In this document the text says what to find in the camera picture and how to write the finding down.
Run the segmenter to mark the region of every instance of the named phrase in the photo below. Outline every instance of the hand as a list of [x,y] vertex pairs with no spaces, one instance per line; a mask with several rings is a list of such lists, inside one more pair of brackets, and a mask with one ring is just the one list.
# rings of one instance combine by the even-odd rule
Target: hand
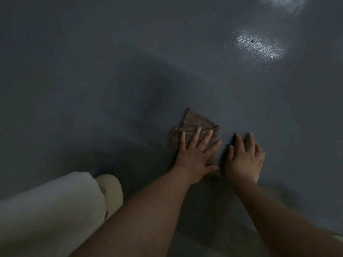
[[235,147],[229,146],[229,153],[225,164],[226,177],[231,183],[243,180],[257,183],[264,161],[265,153],[261,146],[255,143],[252,133],[249,134],[247,151],[244,149],[242,137],[236,134]]
[[191,184],[199,182],[204,175],[219,169],[216,165],[206,166],[206,162],[217,153],[222,142],[217,141],[205,151],[213,130],[209,130],[197,146],[200,132],[201,128],[199,127],[195,131],[188,148],[186,148],[186,133],[182,132],[179,152],[173,167],[187,174]]

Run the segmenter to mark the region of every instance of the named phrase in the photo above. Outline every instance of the cloth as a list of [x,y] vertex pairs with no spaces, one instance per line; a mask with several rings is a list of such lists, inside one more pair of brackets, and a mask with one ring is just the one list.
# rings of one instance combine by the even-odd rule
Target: cloth
[[88,172],[73,172],[0,202],[0,256],[67,257],[104,221]]
[[[186,146],[189,145],[189,142],[191,141],[193,134],[195,130],[201,127],[201,133],[199,136],[199,141],[204,137],[204,135],[207,133],[208,130],[212,129],[213,134],[208,142],[207,149],[212,147],[220,137],[220,126],[212,122],[211,120],[207,119],[205,116],[200,115],[199,113],[193,112],[191,109],[188,109],[185,116],[183,117],[181,124],[179,127],[175,127],[171,130],[171,132],[168,135],[169,138],[169,148],[177,152],[180,145],[180,137],[181,132],[186,132]],[[217,165],[218,160],[215,156],[213,156],[209,161],[208,165]]]

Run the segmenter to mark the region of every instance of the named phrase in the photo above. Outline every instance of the person's left arm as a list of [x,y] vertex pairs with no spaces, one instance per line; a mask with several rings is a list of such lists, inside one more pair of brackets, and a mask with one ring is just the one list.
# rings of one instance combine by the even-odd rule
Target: person's left arm
[[205,164],[221,142],[205,151],[213,131],[197,146],[200,132],[188,148],[183,132],[173,168],[134,195],[71,256],[166,256],[187,190],[218,169]]

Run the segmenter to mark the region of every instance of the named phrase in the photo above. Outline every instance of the person's right arm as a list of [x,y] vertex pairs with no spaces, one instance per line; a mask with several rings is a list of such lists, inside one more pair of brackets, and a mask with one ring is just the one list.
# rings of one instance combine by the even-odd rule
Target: person's right arm
[[272,256],[343,256],[343,243],[280,204],[257,185],[264,160],[249,135],[247,149],[238,134],[230,145],[226,176]]

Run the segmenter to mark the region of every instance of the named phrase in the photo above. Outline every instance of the white pants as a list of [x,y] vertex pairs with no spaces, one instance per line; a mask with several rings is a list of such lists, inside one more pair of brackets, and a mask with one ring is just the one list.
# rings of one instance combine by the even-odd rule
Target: white pants
[[0,256],[66,257],[103,223],[105,198],[73,172],[0,202]]

